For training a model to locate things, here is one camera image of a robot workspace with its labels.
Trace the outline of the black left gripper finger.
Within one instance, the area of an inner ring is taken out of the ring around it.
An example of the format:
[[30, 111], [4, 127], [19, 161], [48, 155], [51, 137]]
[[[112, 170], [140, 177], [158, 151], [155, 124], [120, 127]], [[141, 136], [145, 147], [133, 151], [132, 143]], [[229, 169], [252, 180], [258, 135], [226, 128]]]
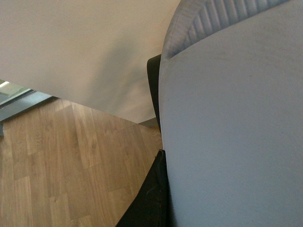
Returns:
[[118, 227], [173, 227], [166, 153], [160, 149], [135, 199]]

